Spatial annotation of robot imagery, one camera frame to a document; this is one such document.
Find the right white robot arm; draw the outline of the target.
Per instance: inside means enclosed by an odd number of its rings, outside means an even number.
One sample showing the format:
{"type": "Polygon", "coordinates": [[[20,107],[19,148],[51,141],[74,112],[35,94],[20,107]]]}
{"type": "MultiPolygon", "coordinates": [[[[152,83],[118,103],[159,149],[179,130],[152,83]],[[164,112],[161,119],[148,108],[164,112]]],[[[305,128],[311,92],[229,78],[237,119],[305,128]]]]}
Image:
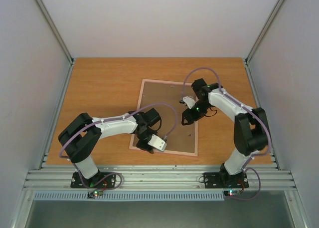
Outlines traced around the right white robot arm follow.
{"type": "Polygon", "coordinates": [[[209,109],[216,107],[234,123],[235,149],[224,162],[217,176],[222,188],[232,188],[244,181],[244,169],[250,161],[260,156],[260,151],[270,147],[266,112],[263,108],[252,108],[231,96],[219,83],[208,85],[204,79],[195,80],[191,88],[196,98],[182,96],[180,103],[187,106],[182,113],[182,125],[191,125],[205,117],[209,109]]]}

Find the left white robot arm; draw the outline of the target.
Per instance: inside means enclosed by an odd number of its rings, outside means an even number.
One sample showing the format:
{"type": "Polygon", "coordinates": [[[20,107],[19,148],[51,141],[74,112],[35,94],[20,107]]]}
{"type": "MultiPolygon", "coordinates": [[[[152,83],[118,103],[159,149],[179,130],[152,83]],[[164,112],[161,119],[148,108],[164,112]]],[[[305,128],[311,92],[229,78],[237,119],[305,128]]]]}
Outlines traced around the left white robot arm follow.
{"type": "Polygon", "coordinates": [[[109,118],[94,118],[81,113],[59,134],[58,141],[62,146],[59,156],[72,162],[84,187],[96,188],[105,180],[91,156],[98,141],[115,135],[134,134],[138,139],[137,148],[151,154],[154,150],[164,151],[166,140],[152,129],[157,122],[161,123],[161,117],[154,108],[109,118]]]}

